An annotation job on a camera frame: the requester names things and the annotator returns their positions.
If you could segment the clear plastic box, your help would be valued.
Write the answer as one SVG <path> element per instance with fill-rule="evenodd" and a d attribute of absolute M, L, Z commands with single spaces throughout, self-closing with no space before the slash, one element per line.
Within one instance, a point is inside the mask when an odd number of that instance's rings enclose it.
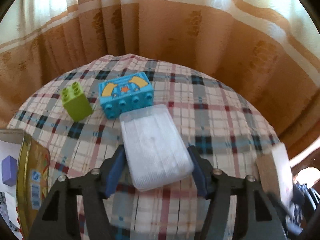
<path fill-rule="evenodd" d="M 119 121 L 136 189 L 149 191 L 191 175 L 193 161 L 166 105 L 122 113 Z"/>

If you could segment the white card box red logo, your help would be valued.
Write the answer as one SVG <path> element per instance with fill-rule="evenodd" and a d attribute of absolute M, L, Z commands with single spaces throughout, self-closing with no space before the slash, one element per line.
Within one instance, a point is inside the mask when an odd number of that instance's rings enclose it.
<path fill-rule="evenodd" d="M 293 198 L 293 177 L 284 143 L 272 146 L 256 159 L 263 190 L 273 193 L 287 208 Z"/>

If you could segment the blue toy brick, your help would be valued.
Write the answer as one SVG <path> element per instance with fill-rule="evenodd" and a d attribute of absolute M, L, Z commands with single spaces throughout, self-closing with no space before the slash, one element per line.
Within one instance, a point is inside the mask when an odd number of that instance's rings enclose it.
<path fill-rule="evenodd" d="M 99 102 L 110 120 L 118 118 L 121 113 L 152 106 L 153 98 L 153 86 L 144 72 L 99 84 Z"/>

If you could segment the green toy brick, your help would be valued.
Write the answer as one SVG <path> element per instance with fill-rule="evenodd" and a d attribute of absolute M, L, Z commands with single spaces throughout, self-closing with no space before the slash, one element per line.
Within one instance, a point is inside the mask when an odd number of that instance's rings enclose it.
<path fill-rule="evenodd" d="M 93 113 L 89 100 L 78 81 L 62 90 L 61 100 L 64 109 L 74 122 L 80 122 Z"/>

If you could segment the purple foam block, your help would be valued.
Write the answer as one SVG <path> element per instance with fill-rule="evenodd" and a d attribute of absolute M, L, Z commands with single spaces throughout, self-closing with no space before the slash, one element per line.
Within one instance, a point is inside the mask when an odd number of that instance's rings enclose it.
<path fill-rule="evenodd" d="M 1 168 L 2 168 L 2 183 L 10 187 L 16 185 L 17 160 L 9 155 L 2 160 Z"/>

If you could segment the plaid tablecloth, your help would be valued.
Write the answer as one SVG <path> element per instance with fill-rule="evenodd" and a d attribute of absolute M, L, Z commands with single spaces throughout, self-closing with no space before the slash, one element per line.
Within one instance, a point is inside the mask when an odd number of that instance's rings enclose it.
<path fill-rule="evenodd" d="M 154 111 L 109 120 L 99 85 L 143 72 L 153 86 Z M 229 176 L 257 175 L 257 156 L 279 142 L 274 128 L 246 99 L 222 82 L 174 63 L 127 54 L 106 55 L 70 70 L 29 96 L 8 124 L 50 152 L 49 183 L 86 174 L 128 147 L 135 167 L 151 158 L 176 164 L 194 146 Z M 192 176 L 149 191 L 137 190 L 129 169 L 104 201 L 116 239 L 194 239 L 209 203 Z"/>

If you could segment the gold metal tin tray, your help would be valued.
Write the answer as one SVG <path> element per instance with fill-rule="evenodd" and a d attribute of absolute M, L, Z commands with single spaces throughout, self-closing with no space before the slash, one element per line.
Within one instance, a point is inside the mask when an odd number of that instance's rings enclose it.
<path fill-rule="evenodd" d="M 7 193 L 7 210 L 12 209 L 20 229 L 20 239 L 27 239 L 31 226 L 48 192 L 50 153 L 22 129 L 1 129 L 1 163 L 11 157 L 17 161 L 16 180 L 9 186 L 1 180 L 1 192 Z"/>

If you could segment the orange cream patterned curtain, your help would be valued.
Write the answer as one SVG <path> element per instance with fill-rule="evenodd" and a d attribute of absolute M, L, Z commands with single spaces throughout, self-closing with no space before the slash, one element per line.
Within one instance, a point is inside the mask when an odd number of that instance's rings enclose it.
<path fill-rule="evenodd" d="M 291 152 L 319 137 L 319 30 L 300 0 L 1 0 L 1 126 L 45 83 L 107 54 L 222 81 Z"/>

